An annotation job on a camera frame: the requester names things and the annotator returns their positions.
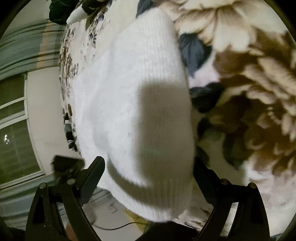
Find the white framed window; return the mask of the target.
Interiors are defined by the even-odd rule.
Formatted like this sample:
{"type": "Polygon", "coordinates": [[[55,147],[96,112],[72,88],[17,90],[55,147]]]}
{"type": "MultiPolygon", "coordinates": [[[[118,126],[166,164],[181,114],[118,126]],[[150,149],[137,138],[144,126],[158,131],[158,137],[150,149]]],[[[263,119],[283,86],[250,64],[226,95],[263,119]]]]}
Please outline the white framed window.
{"type": "Polygon", "coordinates": [[[44,175],[33,144],[27,73],[1,80],[1,189],[44,175]]]}

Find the dark green garment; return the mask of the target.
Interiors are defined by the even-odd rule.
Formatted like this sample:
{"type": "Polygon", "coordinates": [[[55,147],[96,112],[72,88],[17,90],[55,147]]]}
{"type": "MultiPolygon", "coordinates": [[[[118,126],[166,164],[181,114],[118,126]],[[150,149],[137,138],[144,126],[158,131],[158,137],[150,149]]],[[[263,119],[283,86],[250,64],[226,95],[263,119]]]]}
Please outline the dark green garment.
{"type": "Polygon", "coordinates": [[[79,0],[58,0],[51,1],[49,6],[49,20],[59,25],[66,25],[67,18],[79,5],[82,6],[88,17],[98,10],[107,6],[109,1],[79,1],[79,0]]]}

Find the white sock with black letters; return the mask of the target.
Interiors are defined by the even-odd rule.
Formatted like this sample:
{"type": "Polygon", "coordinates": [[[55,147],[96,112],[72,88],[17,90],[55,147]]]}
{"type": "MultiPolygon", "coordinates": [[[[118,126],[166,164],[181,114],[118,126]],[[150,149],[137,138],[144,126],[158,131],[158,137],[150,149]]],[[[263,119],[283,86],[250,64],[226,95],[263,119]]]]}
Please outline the white sock with black letters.
{"type": "Polygon", "coordinates": [[[75,143],[75,138],[73,135],[71,121],[70,121],[69,115],[67,113],[64,115],[64,132],[65,132],[68,148],[77,152],[78,149],[77,149],[77,146],[75,143]]]}

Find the floral cream brown blanket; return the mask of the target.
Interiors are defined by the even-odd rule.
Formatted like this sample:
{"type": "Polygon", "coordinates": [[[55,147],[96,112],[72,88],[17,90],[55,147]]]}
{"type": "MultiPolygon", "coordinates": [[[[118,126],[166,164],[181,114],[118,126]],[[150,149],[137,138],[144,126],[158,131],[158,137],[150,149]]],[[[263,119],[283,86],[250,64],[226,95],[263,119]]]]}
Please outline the floral cream brown blanket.
{"type": "Polygon", "coordinates": [[[265,1],[110,1],[67,25],[60,50],[64,111],[76,75],[149,9],[178,34],[196,144],[232,183],[257,184],[270,234],[295,215],[295,40],[265,1]]]}

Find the white knit garment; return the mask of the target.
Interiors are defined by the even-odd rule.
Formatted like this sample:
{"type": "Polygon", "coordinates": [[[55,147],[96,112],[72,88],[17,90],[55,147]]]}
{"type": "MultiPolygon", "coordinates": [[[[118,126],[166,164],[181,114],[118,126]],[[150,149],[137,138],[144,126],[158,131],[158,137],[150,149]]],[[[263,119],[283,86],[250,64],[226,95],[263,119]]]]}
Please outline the white knit garment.
{"type": "Polygon", "coordinates": [[[73,81],[82,158],[105,160],[99,187],[154,222],[172,220],[192,195],[191,101],[173,22],[141,14],[73,81]]]}

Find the striped green curtain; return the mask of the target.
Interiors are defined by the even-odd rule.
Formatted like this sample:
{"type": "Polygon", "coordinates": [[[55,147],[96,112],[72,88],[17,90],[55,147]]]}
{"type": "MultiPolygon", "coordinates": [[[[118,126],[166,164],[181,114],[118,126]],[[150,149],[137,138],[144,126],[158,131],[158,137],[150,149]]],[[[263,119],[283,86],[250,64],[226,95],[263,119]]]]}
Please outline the striped green curtain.
{"type": "Polygon", "coordinates": [[[1,38],[1,80],[59,65],[64,26],[41,20],[1,38]]]}

